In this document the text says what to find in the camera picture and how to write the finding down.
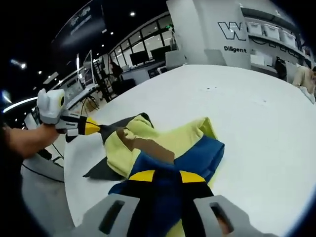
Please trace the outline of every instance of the person's arm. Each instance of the person's arm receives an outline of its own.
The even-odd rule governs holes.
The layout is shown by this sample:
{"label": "person's arm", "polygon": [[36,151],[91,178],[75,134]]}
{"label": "person's arm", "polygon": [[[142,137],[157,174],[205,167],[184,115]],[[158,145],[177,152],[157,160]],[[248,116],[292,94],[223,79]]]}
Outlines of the person's arm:
{"label": "person's arm", "polygon": [[300,87],[302,85],[303,78],[304,78],[304,70],[302,70],[302,68],[298,68],[295,73],[292,84],[296,87]]}
{"label": "person's arm", "polygon": [[42,124],[37,129],[22,130],[6,129],[9,146],[22,158],[30,158],[38,151],[51,145],[57,138],[58,132],[54,125]]}

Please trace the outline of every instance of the black ceiling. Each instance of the black ceiling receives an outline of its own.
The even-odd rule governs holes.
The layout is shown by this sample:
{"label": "black ceiling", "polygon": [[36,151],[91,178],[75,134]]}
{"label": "black ceiling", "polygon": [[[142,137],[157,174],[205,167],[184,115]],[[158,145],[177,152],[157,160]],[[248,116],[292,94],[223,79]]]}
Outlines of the black ceiling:
{"label": "black ceiling", "polygon": [[[64,24],[89,0],[9,1],[6,11],[7,24],[4,43],[6,74],[1,79],[3,87],[11,94],[12,101],[30,97],[36,93],[48,75],[56,71],[52,59],[51,42]],[[108,32],[99,44],[93,44],[94,52],[106,53],[140,25],[167,11],[165,0],[101,0]],[[10,64],[10,59],[27,63],[20,70]]]}

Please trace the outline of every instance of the computer monitor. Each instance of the computer monitor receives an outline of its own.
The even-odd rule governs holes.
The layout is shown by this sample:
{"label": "computer monitor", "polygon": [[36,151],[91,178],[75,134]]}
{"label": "computer monitor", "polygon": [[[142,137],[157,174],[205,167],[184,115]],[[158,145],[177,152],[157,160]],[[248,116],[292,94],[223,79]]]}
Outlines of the computer monitor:
{"label": "computer monitor", "polygon": [[85,58],[83,62],[83,67],[84,67],[85,86],[90,85],[90,84],[95,84],[94,78],[93,78],[93,70],[92,70],[92,51],[91,50],[89,51],[87,57]]}
{"label": "computer monitor", "polygon": [[154,50],[151,51],[153,59],[155,61],[165,61],[166,60],[166,52],[171,51],[171,47],[170,46],[165,46],[165,47],[161,47],[161,48],[156,48]]}
{"label": "computer monitor", "polygon": [[130,60],[132,61],[133,65],[145,63],[146,61],[149,61],[148,53],[147,51],[132,53],[130,54]]}

